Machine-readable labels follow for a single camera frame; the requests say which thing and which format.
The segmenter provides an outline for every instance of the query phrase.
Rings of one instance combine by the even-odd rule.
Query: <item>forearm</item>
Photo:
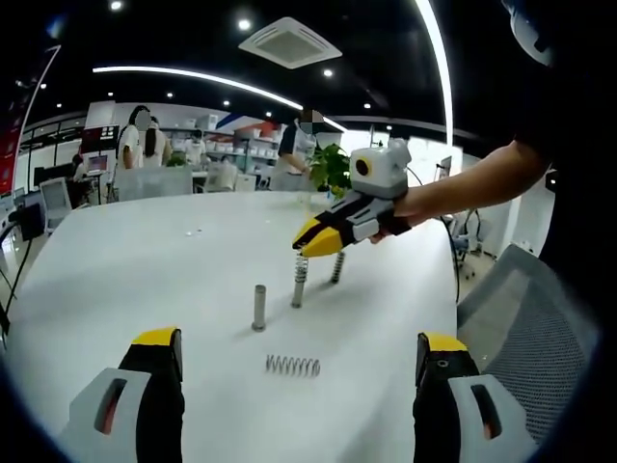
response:
[[[124,161],[124,169],[133,168],[133,155],[129,147],[124,147],[122,151],[122,160]]]
[[[549,163],[512,142],[458,176],[414,188],[408,195],[423,219],[512,200],[538,181]]]
[[[307,165],[293,154],[281,154],[281,158],[290,166],[303,172],[307,169]]]

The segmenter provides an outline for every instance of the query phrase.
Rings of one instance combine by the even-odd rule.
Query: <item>metal pin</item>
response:
[[[309,272],[309,260],[298,254],[296,258],[296,286],[293,288],[293,299],[291,307],[300,309],[302,307],[302,295],[305,292],[305,282]]]
[[[266,286],[255,286],[255,315],[253,325],[254,331],[262,332],[266,329]]]
[[[332,283],[338,283],[340,280],[340,272],[343,269],[343,262],[345,262],[345,253],[341,251],[336,255],[335,270],[332,272],[332,278],[330,279]]]

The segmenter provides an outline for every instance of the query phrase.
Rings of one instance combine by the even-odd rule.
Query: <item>ceiling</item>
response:
[[[454,126],[486,144],[512,136],[511,115],[523,77],[535,65],[516,44],[497,0],[432,0],[452,82]],[[57,13],[63,15],[58,19]],[[262,27],[291,16],[330,41],[342,56],[297,69],[238,49]],[[46,5],[28,12],[19,60],[42,44],[43,25],[62,24],[62,45],[35,101],[30,123],[83,110],[91,101],[172,102],[288,123],[294,110],[258,95],[185,77],[141,73],[93,74],[98,66],[159,66],[224,76],[285,96],[329,117],[371,116],[444,125],[443,93],[429,36],[414,0],[279,0],[153,2],[107,0]],[[252,31],[237,27],[248,18]],[[324,68],[334,72],[326,78]],[[167,93],[174,98],[167,98]],[[223,106],[229,100],[229,108]],[[62,102],[62,109],[56,104]],[[370,103],[371,109],[364,109]],[[364,128],[362,123],[343,123]],[[443,131],[395,125],[394,133],[445,140]],[[456,145],[472,143],[455,136]]]

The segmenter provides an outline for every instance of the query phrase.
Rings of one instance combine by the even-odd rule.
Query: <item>ceiling air vent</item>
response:
[[[239,48],[288,69],[338,58],[342,53],[292,17],[284,17],[240,43]]]

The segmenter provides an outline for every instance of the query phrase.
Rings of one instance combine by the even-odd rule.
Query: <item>desk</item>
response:
[[[335,257],[313,259],[297,310],[290,244],[307,220],[297,199],[191,195],[73,211],[11,311],[5,358],[34,416],[57,435],[69,403],[131,340],[175,324],[184,461],[412,461],[416,334],[456,333],[443,224],[350,247],[335,286]],[[261,334],[250,328],[256,284],[267,286]],[[268,354],[318,359],[321,373],[266,373]]]

